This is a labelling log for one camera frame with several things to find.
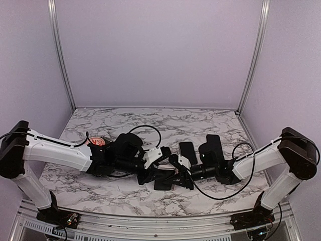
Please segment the black smartphone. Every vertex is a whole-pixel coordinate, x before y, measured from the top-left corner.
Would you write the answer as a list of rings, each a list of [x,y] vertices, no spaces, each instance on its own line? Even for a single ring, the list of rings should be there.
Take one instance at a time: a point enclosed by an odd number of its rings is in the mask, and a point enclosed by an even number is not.
[[[198,163],[194,145],[192,142],[180,142],[179,143],[180,154],[187,158],[191,165],[196,165]]]
[[[170,178],[175,174],[174,170],[157,170],[154,180],[154,190],[156,191],[169,191],[172,188],[172,184],[165,182],[166,179]]]

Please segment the black phone case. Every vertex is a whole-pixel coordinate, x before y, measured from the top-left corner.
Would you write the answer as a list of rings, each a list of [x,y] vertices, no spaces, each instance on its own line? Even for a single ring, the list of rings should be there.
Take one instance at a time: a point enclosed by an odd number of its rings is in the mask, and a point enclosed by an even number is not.
[[[224,160],[222,144],[219,135],[207,134],[206,135],[207,143],[209,143],[210,148],[216,154],[216,157],[219,161]]]

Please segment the pink phone case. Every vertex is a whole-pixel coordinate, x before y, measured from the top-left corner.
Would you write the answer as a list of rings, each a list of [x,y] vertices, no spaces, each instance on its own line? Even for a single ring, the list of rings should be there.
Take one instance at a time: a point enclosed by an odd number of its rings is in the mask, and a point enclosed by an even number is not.
[[[158,166],[157,169],[158,170],[170,170],[170,171],[174,171],[174,173],[177,173],[177,168],[174,167],[173,165],[161,164],[161,165]]]

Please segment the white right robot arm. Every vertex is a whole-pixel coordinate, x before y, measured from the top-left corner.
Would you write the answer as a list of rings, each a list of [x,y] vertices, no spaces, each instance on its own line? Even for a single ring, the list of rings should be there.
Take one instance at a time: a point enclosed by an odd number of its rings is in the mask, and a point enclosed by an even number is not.
[[[196,187],[195,181],[213,177],[221,184],[233,185],[244,179],[251,180],[256,172],[286,165],[270,188],[259,195],[254,210],[249,212],[248,220],[253,225],[261,224],[268,212],[302,181],[314,177],[320,161],[320,151],[315,143],[290,127],[284,128],[269,144],[240,158],[232,156],[231,160],[225,160],[219,137],[200,145],[199,154],[202,162],[198,165],[191,165],[184,156],[170,155],[169,162],[178,173],[167,180],[190,190]]]

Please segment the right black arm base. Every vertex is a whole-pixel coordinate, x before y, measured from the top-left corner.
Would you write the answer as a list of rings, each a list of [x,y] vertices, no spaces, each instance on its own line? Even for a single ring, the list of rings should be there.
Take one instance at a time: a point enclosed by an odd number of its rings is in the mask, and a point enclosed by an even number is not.
[[[230,224],[233,225],[235,230],[256,227],[275,221],[272,210],[266,209],[261,205],[263,194],[264,192],[258,196],[251,211],[231,215]]]

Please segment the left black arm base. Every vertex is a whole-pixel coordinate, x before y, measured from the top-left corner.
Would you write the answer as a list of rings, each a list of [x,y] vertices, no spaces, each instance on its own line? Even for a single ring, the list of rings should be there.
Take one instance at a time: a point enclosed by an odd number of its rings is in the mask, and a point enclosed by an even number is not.
[[[57,200],[52,191],[49,191],[51,195],[51,206],[47,209],[38,210],[36,219],[62,226],[63,228],[76,229],[79,224],[80,214],[77,212],[66,211],[58,208]]]

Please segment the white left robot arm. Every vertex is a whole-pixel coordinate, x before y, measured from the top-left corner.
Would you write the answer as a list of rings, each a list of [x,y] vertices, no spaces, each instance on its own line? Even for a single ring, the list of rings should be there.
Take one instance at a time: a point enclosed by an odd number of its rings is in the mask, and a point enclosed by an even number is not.
[[[94,176],[109,176],[115,170],[149,175],[150,167],[163,156],[159,146],[144,150],[142,140],[133,133],[120,134],[103,146],[85,139],[75,144],[48,137],[18,122],[1,136],[1,176],[13,180],[52,223],[63,220],[63,211],[54,195],[35,176],[27,162],[41,161],[71,167]]]

